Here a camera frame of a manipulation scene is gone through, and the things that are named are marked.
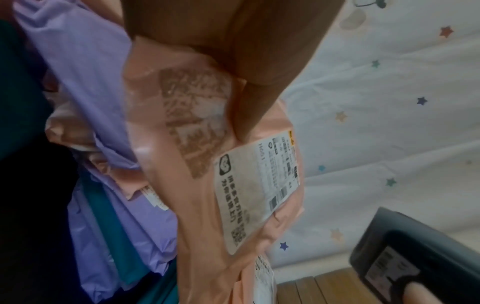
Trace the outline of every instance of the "handheld barcode scanner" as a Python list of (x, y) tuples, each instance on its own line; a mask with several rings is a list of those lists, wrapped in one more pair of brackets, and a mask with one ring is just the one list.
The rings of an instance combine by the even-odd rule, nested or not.
[(350, 263), (384, 304), (418, 282), (444, 304), (480, 304), (480, 255), (406, 215), (380, 208)]

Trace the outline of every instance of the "star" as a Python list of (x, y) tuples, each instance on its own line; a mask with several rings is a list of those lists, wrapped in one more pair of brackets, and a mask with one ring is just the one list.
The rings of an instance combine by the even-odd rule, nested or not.
[(416, 104), (424, 106), (427, 102), (429, 102), (425, 97), (418, 98), (418, 102)]
[(444, 27), (444, 28), (441, 29), (440, 36), (445, 36), (445, 38), (448, 38), (453, 32), (455, 32), (455, 31), (452, 30), (451, 26)]
[(386, 185), (393, 187), (395, 184), (397, 184), (397, 181), (394, 178), (389, 178), (386, 180)]
[(347, 115), (345, 114), (345, 111), (337, 112), (336, 114), (336, 120), (340, 122), (345, 122), (345, 119), (347, 119)]
[(286, 251), (287, 248), (289, 248), (289, 247), (287, 246), (287, 242), (285, 242), (285, 243), (280, 243), (280, 249), (283, 249), (284, 251)]
[(335, 241), (335, 243), (343, 243), (344, 235), (340, 232), (340, 229), (330, 229), (331, 236), (330, 238)]

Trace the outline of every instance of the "wooden surface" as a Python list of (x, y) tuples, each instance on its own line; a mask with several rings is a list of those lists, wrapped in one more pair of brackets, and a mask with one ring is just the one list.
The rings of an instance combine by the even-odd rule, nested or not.
[(277, 303), (380, 304), (351, 268), (281, 284)]

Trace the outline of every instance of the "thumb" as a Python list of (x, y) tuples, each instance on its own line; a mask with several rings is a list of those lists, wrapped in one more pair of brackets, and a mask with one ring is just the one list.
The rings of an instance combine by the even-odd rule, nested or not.
[(241, 97), (232, 107), (233, 129), (238, 139), (248, 141), (250, 131), (272, 107), (287, 85), (288, 83), (268, 86), (250, 82), (246, 84)]
[(409, 284), (403, 294), (404, 304), (442, 304), (428, 289), (418, 283)]

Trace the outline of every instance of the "white fabric backdrop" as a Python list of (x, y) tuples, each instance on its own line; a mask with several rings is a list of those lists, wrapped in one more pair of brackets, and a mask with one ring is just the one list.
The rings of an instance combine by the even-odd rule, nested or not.
[(476, 0), (345, 4), (282, 96), (306, 198), (273, 267), (351, 250), (379, 206), (446, 232), (480, 225), (479, 12)]

